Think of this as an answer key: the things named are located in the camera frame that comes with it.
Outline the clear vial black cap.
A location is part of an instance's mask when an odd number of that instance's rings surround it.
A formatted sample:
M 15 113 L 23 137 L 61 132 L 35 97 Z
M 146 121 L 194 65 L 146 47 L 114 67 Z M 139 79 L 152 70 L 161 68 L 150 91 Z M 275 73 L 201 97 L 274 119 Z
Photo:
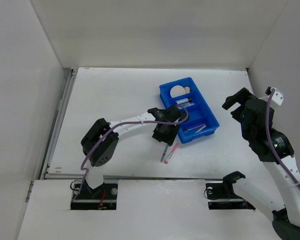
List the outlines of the clear vial black cap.
M 183 98 L 183 99 L 179 99 L 176 101 L 177 105 L 182 105 L 182 104 L 186 104 L 186 103 L 191 103 L 192 99 L 191 98 Z

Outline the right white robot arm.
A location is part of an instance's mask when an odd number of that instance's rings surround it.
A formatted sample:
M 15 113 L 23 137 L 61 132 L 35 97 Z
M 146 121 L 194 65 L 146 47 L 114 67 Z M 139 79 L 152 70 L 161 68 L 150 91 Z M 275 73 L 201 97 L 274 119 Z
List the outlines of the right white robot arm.
M 281 200 L 269 196 L 239 171 L 223 177 L 221 190 L 227 197 L 238 196 L 252 204 L 267 217 L 280 239 L 300 240 L 300 172 L 295 151 L 287 136 L 272 127 L 274 108 L 283 101 L 283 93 L 274 87 L 268 87 L 260 98 L 242 88 L 222 105 L 228 110 L 239 104 L 231 116 L 240 123 L 243 139 L 271 175 Z

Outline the left metal rail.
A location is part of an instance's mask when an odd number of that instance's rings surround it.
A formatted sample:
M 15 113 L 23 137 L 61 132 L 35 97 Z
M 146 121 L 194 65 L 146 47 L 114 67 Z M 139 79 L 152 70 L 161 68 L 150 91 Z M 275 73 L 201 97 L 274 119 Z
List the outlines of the left metal rail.
M 42 163 L 40 164 L 37 173 L 37 180 L 43 180 L 49 170 L 55 148 L 57 145 L 58 137 L 61 131 L 62 123 L 65 117 L 67 106 L 70 100 L 72 89 L 77 77 L 78 68 L 63 68 L 64 83 L 61 86 L 60 96 L 58 98 L 55 114 L 53 117 L 49 137 L 47 140 L 45 152 L 43 155 Z

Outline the beige makeup sponge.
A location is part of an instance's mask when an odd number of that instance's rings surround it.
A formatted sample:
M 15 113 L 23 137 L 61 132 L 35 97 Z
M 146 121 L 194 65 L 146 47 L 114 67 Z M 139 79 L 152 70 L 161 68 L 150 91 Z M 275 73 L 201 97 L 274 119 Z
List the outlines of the beige makeup sponge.
M 190 87 L 188 87 L 188 86 L 186 86 L 186 87 L 184 88 L 184 90 L 185 90 L 185 93 L 186 93 L 186 94 L 189 94 L 189 93 L 191 92 L 191 89 L 190 89 Z

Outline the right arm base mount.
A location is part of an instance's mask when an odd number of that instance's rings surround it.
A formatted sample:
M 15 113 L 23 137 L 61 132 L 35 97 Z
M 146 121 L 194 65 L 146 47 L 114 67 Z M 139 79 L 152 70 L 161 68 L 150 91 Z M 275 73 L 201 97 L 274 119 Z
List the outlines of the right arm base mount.
M 205 183 L 204 197 L 209 210 L 255 210 L 256 208 L 244 198 L 228 193 L 221 181 Z

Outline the black tip eyebrow brush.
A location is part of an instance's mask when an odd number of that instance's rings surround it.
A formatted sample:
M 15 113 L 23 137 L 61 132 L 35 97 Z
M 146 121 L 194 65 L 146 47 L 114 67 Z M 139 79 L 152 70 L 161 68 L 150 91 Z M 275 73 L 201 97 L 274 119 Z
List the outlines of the black tip eyebrow brush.
M 201 129 L 202 127 L 205 128 L 206 124 L 200 124 L 200 125 L 188 128 L 188 129 L 184 129 L 183 132 L 188 132 L 188 131 L 192 131 L 192 130 L 195 130 L 195 129 Z

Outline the cream round powder puff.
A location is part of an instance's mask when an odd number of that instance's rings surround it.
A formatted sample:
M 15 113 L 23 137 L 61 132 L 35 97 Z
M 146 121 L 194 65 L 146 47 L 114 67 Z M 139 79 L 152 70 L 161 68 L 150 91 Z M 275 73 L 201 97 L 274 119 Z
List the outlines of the cream round powder puff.
M 185 94 L 186 94 L 186 90 L 181 85 L 175 85 L 170 90 L 171 98 L 176 98 L 176 97 L 179 97 L 179 96 L 182 96 L 182 95 L 185 95 Z

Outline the grey handle makeup brush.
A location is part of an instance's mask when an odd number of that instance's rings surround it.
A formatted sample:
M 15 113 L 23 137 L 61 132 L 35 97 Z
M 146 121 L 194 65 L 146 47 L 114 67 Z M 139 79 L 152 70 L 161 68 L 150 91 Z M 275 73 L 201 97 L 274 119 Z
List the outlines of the grey handle makeup brush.
M 164 148 L 163 154 L 162 154 L 161 159 L 160 159 L 160 162 L 161 162 L 161 163 L 162 163 L 162 162 L 164 161 L 164 159 L 165 159 L 165 156 L 166 156 L 166 153 L 167 153 L 167 151 L 168 151 L 168 148 L 169 148 L 169 145 L 167 144 L 167 145 L 165 146 L 165 148 Z

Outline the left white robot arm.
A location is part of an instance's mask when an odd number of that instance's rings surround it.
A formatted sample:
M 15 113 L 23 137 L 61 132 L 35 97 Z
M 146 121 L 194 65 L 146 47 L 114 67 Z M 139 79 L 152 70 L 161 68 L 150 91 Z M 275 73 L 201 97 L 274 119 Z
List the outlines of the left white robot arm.
M 111 160 L 118 143 L 150 131 L 152 138 L 169 147 L 173 145 L 180 125 L 189 119 L 185 107 L 150 108 L 126 120 L 108 122 L 98 119 L 80 144 L 85 155 L 80 169 L 85 172 L 81 187 L 90 198 L 101 195 L 104 183 L 103 166 Z

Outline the clear plastic bottle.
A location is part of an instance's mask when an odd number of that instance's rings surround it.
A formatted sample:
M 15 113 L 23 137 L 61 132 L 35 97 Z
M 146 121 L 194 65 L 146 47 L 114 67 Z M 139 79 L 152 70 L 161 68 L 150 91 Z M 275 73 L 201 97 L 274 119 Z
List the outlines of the clear plastic bottle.
M 187 102 L 187 103 L 184 103 L 184 104 L 179 105 L 178 108 L 179 108 L 180 110 L 182 110 L 182 109 L 186 109 L 186 108 L 188 108 L 188 107 L 190 107 L 190 106 L 193 106 L 193 105 L 194 105 L 194 103 L 192 103 L 192 102 Z

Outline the pink lip pencil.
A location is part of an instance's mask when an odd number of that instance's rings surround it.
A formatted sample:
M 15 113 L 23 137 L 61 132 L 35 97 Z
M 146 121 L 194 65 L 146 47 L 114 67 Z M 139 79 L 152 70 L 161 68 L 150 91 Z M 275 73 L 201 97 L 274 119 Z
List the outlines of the pink lip pencil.
M 206 125 L 201 126 L 195 133 L 199 133 L 206 128 Z

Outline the pink handle makeup brush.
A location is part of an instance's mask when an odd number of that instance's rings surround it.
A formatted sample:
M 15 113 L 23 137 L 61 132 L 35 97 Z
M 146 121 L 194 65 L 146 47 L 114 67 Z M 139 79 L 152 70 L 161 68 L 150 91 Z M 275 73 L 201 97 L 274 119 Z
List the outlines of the pink handle makeup brush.
M 173 149 L 171 150 L 171 152 L 169 153 L 169 155 L 165 158 L 165 160 L 163 161 L 164 164 L 168 164 L 170 159 L 172 158 L 174 152 L 176 151 L 176 149 L 178 148 L 179 144 L 177 143 Z

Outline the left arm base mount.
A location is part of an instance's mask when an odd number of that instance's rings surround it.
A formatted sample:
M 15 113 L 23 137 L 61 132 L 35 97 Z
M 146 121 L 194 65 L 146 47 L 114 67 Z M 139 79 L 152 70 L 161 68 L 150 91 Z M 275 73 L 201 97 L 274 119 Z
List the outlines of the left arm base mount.
M 117 209 L 118 181 L 106 180 L 96 189 L 90 188 L 86 183 L 80 190 L 81 182 L 74 180 L 70 184 L 72 190 L 70 209 L 71 210 L 95 210 L 109 211 Z

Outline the blue compartment tray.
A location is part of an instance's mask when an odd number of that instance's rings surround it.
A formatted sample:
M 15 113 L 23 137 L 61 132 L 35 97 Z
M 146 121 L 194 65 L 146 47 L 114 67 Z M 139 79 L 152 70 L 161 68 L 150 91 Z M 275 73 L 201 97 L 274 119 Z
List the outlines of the blue compartment tray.
M 170 90 L 176 85 L 183 86 L 184 88 L 190 87 L 190 93 L 171 98 Z M 194 105 L 186 108 L 188 112 L 188 120 L 180 125 L 180 130 L 178 131 L 179 139 L 183 144 L 189 143 L 201 137 L 212 135 L 220 126 L 209 105 L 205 101 L 200 90 L 191 77 L 186 77 L 162 84 L 159 86 L 159 90 L 159 96 L 165 108 L 176 105 L 177 100 L 184 98 L 191 98 L 191 103 L 194 103 Z M 206 128 L 199 133 L 195 133 L 198 129 L 183 132 L 184 129 L 190 129 L 202 124 L 205 124 Z

